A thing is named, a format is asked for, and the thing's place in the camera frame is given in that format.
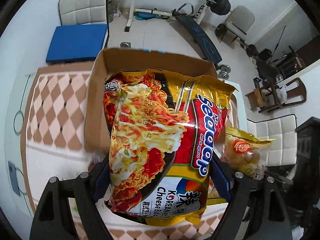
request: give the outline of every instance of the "open cardboard box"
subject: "open cardboard box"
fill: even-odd
[[[157,68],[190,77],[217,77],[212,63],[184,55],[157,51],[104,49],[98,54],[89,81],[84,124],[85,149],[88,152],[109,152],[110,137],[103,112],[104,82],[117,70]]]

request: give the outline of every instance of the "blue mat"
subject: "blue mat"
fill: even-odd
[[[106,24],[58,26],[46,62],[94,60],[102,49],[107,28]]]

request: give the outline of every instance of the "weight plate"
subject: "weight plate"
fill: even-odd
[[[223,23],[220,23],[216,29],[215,29],[215,34],[217,38],[221,38],[223,33],[225,32],[226,26]]]
[[[250,44],[247,49],[246,49],[247,55],[249,57],[253,57],[255,55],[258,55],[258,50],[256,48],[256,46],[254,46],[253,44]]]
[[[216,3],[213,3],[211,6],[210,6],[210,10],[215,13],[215,14],[218,14],[218,15],[223,15],[223,11],[225,10],[226,8],[226,5],[227,5],[227,1],[228,0],[214,0]]]
[[[210,7],[212,4],[214,4],[214,3],[213,3],[213,2],[206,1],[206,5],[207,5],[207,6]]]
[[[228,65],[221,65],[220,66],[220,70],[221,71],[224,71],[224,72],[226,72],[226,73],[230,73],[231,72],[231,68],[230,68],[230,66],[228,66]]]
[[[229,0],[226,0],[226,6],[224,8],[224,10],[221,12],[221,15],[227,15],[231,10],[231,4],[229,2]]]

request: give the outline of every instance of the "black weight bench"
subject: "black weight bench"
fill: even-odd
[[[199,45],[205,58],[212,62],[217,69],[218,66],[216,64],[222,61],[222,58],[216,46],[212,43],[204,30],[188,15],[179,14],[175,11],[173,11],[172,15],[186,28],[193,37],[195,43]]]

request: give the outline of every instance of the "plastic bag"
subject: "plastic bag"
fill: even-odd
[[[275,139],[260,140],[239,129],[228,127],[224,159],[231,168],[254,179],[263,179],[267,163],[266,150]]]
[[[198,223],[206,208],[213,143],[233,90],[209,76],[150,68],[118,71],[107,80],[111,211],[148,225],[184,218]]]

